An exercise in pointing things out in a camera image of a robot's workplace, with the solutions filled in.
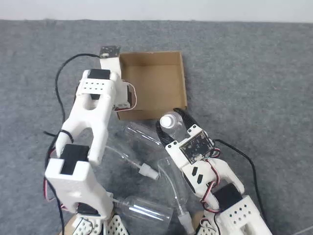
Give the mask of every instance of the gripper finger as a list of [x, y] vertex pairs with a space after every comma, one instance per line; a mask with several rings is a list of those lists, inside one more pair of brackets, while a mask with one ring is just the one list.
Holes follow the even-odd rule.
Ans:
[[168, 135], [162, 130], [159, 120], [156, 122], [156, 133], [164, 147], [170, 144], [171, 142], [175, 141], [175, 139], [173, 139], [170, 135]]
[[188, 130], [193, 125], [197, 125], [198, 127], [200, 127], [198, 123], [193, 119], [193, 117], [190, 116], [185, 110], [181, 108], [174, 108], [173, 110], [181, 116], [186, 130]]

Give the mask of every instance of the circuit board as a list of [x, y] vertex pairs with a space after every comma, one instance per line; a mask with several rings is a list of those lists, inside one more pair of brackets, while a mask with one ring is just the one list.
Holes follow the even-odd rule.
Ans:
[[204, 158], [211, 149], [213, 149], [213, 145], [204, 131], [201, 131], [180, 147], [180, 150], [191, 164]]

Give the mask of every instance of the bottle cap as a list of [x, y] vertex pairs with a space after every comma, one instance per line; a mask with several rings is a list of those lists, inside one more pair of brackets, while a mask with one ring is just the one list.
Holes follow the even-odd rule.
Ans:
[[166, 114], [161, 117], [160, 124], [164, 128], [172, 128], [175, 124], [175, 117], [173, 115]]

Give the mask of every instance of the cardboard box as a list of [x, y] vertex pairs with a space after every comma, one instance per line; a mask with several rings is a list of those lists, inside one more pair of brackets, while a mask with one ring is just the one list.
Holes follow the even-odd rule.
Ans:
[[121, 53], [120, 62], [122, 79], [137, 94], [137, 106], [117, 113], [120, 120], [158, 119], [173, 108], [187, 108], [181, 52]]

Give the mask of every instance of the perforated plate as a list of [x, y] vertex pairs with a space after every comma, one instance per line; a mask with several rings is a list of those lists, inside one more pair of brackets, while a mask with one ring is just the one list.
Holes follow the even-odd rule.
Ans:
[[204, 221], [202, 225], [203, 227], [207, 227], [207, 228], [200, 227], [197, 235], [217, 235], [217, 233], [214, 230], [208, 228], [208, 227], [213, 227], [212, 225], [210, 225], [208, 221]]
[[83, 218], [77, 218], [73, 225], [76, 225], [76, 229], [72, 235], [88, 235], [92, 231], [92, 223]]
[[128, 235], [119, 215], [113, 216], [108, 225], [108, 235]]
[[227, 230], [233, 231], [240, 229], [249, 223], [249, 221], [259, 216], [260, 213], [252, 199], [246, 196], [240, 202], [222, 212], [219, 217], [227, 227]]
[[111, 80], [88, 78], [82, 79], [77, 89], [77, 94], [105, 94], [113, 86]]

